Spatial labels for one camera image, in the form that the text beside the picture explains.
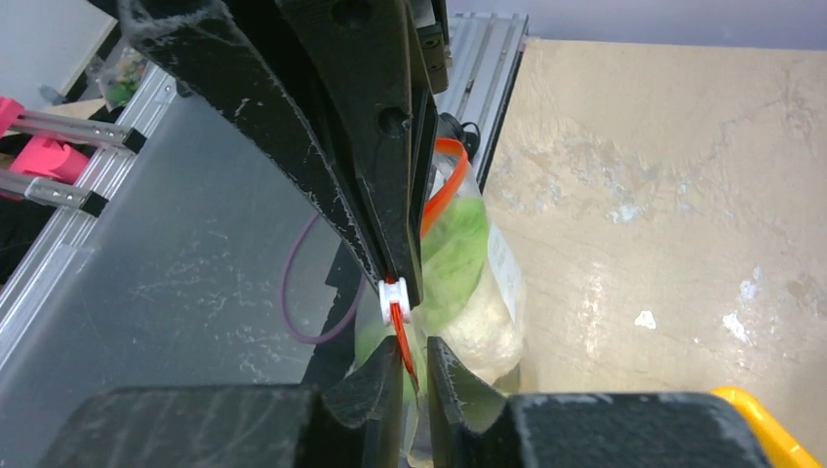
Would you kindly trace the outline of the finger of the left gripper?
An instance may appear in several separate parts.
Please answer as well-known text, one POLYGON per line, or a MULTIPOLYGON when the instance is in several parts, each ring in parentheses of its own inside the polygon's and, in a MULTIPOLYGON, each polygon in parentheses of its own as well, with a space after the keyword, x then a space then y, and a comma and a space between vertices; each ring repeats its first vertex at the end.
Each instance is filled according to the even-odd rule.
POLYGON ((423 298, 419 232, 435 105, 407 1, 280 1, 327 98, 330 163, 366 274, 423 298))
POLYGON ((377 283, 381 270, 320 136, 232 1, 119 1, 130 44, 251 141, 302 193, 377 283))

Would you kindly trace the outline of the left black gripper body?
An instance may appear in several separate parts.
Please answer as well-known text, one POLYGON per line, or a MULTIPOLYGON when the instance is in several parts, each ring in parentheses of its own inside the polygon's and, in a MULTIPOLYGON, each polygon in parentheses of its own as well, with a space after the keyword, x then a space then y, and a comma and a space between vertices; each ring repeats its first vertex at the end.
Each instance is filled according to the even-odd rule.
POLYGON ((449 86, 452 63, 446 1, 410 0, 408 4, 432 93, 442 93, 449 86))

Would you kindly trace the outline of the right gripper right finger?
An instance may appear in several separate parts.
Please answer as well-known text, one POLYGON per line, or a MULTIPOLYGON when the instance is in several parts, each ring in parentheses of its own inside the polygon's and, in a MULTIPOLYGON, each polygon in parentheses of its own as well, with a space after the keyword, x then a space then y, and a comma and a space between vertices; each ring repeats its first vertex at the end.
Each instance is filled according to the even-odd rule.
POLYGON ((768 467, 746 420, 704 393, 518 393, 427 341, 438 467, 768 467))

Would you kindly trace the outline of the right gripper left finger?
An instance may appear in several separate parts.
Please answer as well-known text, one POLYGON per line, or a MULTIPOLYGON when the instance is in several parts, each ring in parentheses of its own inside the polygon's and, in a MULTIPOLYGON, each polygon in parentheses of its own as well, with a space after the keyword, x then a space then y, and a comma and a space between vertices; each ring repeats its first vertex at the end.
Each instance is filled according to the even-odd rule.
POLYGON ((41 467, 394 467, 403 366, 385 337, 325 392, 308 386, 133 387, 67 419, 41 467))

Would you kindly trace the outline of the clear zip top bag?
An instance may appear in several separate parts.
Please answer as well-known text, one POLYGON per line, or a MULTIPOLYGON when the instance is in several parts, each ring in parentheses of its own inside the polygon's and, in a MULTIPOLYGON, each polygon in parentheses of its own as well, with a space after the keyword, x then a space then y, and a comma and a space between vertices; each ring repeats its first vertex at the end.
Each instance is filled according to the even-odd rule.
POLYGON ((355 366, 401 340, 401 395, 371 436, 370 467, 519 467, 507 406, 526 356, 527 292, 520 266, 492 221, 465 147, 440 137, 419 240, 423 296, 390 318, 394 285, 357 309, 355 366))

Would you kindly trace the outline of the white cauliflower toy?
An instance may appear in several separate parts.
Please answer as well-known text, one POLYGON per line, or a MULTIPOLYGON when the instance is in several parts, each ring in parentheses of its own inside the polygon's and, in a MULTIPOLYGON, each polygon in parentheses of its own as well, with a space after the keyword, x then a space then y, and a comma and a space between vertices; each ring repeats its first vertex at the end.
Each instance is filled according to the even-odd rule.
POLYGON ((424 297, 413 312, 479 378, 493 384, 524 354, 527 287, 484 201, 453 199, 422 240, 424 297))

